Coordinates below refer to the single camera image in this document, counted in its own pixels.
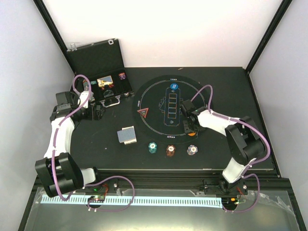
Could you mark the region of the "blue small blind button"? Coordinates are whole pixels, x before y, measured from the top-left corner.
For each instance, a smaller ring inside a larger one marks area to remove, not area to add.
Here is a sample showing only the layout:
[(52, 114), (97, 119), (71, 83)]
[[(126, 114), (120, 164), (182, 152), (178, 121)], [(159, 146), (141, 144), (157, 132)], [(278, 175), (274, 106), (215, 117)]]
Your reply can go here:
[(173, 91), (177, 90), (178, 88), (179, 88), (179, 86), (178, 86), (177, 83), (172, 83), (172, 84), (170, 85), (170, 89), (173, 90)]

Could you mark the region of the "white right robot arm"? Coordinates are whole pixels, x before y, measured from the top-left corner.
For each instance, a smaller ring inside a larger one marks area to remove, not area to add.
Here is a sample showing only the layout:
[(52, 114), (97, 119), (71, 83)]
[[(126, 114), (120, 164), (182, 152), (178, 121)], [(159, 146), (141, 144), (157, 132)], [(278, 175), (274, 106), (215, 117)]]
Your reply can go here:
[(180, 110), (185, 117), (183, 125), (186, 134), (197, 134), (210, 129), (226, 137), (231, 159), (222, 171), (223, 178), (218, 181), (222, 193), (234, 191), (237, 181), (244, 178), (249, 168), (269, 157), (269, 142), (255, 128), (252, 118), (234, 118), (207, 107), (196, 108), (190, 100), (184, 101)]

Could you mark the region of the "red triangular dealer button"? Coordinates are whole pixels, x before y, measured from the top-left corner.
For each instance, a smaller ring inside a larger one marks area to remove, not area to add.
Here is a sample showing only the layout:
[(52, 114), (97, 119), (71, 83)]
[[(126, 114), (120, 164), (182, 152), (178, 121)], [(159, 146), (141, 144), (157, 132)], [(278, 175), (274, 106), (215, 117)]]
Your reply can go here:
[(137, 112), (143, 117), (146, 118), (148, 114), (149, 108), (139, 109)]

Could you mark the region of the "orange poker chip stack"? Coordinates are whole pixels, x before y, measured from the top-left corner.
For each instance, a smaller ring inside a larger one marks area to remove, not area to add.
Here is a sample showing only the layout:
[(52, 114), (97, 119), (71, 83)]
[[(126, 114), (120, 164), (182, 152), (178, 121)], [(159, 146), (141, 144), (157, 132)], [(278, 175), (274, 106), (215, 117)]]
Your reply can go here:
[(175, 154), (175, 149), (174, 145), (169, 145), (166, 149), (167, 156), (173, 156)]

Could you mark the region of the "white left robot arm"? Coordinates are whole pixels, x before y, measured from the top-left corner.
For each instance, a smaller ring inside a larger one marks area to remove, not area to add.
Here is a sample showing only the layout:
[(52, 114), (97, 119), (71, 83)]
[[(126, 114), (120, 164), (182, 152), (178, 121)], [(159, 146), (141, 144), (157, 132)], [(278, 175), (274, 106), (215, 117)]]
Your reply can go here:
[(92, 192), (103, 188), (97, 168), (80, 169), (70, 154), (71, 139), (81, 120), (99, 120), (104, 110), (89, 104), (92, 93), (65, 91), (56, 94), (57, 105), (50, 117), (51, 139), (44, 157), (35, 162), (35, 170), (49, 197), (62, 196), (87, 186)]

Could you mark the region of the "green poker chip stack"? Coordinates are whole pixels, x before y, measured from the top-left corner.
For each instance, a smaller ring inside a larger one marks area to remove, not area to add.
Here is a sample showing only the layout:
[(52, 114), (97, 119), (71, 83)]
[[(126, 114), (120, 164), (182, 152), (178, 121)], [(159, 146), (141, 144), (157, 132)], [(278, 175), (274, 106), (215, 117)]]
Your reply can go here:
[(149, 152), (154, 154), (157, 152), (157, 144), (155, 142), (151, 142), (148, 145)]

